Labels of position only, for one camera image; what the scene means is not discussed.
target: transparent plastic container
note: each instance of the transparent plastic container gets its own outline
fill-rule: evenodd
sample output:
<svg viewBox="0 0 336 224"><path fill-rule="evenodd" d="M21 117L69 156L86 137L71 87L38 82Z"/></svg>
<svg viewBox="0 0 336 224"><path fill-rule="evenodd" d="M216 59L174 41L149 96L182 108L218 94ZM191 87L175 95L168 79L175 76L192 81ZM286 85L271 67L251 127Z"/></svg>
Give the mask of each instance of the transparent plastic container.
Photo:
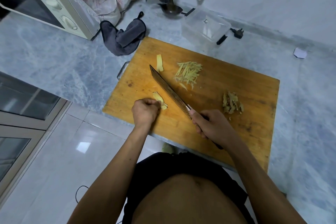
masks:
<svg viewBox="0 0 336 224"><path fill-rule="evenodd" d="M212 11L198 6L181 22L182 36L203 50L217 47L217 41L229 31L231 24Z"/></svg>

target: knife handle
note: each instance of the knife handle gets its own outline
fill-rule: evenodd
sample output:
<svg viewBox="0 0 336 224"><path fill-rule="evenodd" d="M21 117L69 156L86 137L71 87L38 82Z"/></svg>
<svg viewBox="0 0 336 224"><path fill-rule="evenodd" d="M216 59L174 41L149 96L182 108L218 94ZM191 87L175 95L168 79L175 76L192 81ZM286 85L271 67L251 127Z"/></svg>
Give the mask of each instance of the knife handle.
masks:
<svg viewBox="0 0 336 224"><path fill-rule="evenodd" d="M209 117L207 117L207 116L205 116L205 115L203 115L203 114L201 114L201 113L200 113L200 115L201 115L204 119L206 119L207 121L210 120ZM222 147L222 146L220 146L219 144L215 143L214 141L212 141L212 142L217 146L218 149L223 150L223 147Z"/></svg>

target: wooden cutting board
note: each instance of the wooden cutting board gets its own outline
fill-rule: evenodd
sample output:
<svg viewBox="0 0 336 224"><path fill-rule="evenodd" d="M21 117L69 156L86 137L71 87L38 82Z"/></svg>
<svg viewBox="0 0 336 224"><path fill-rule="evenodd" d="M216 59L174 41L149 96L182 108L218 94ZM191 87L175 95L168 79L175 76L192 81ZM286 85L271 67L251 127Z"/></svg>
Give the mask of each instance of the wooden cutting board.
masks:
<svg viewBox="0 0 336 224"><path fill-rule="evenodd" d="M237 93L245 111L225 116L231 117L229 122L232 127L267 171L280 83L278 79L146 37L106 102L103 112L133 123L131 108L134 101L153 98L153 92L157 91L168 104L168 109L161 111L157 117L152 127L155 134L233 166L228 153L219 150L210 140L201 138L195 132L191 120L154 81L149 65L156 68L157 54L162 55L162 77L196 111L223 111L224 92L229 90ZM193 90L188 85L188 91L173 79L179 68L176 63L187 61L203 65L197 84Z"/></svg>

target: person's left arm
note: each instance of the person's left arm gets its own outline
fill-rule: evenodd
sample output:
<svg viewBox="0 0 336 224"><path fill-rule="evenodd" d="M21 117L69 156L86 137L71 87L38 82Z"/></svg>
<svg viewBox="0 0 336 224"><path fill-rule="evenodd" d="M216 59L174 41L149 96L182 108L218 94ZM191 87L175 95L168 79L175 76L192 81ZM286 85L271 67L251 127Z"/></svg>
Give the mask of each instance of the person's left arm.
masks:
<svg viewBox="0 0 336 224"><path fill-rule="evenodd" d="M124 145L74 209L68 224L116 223L126 200L135 165L160 102L140 99L132 107L135 127Z"/></svg>

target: cabinet door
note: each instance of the cabinet door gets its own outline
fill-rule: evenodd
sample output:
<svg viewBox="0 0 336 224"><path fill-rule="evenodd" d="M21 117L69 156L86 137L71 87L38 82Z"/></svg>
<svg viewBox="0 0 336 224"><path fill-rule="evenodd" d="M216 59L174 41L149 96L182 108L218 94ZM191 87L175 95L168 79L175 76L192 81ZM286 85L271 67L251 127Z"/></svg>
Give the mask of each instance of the cabinet door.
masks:
<svg viewBox="0 0 336 224"><path fill-rule="evenodd" d="M43 134L41 130L0 125L0 195Z"/></svg>
<svg viewBox="0 0 336 224"><path fill-rule="evenodd" d="M0 124L46 130L66 100L0 72Z"/></svg>

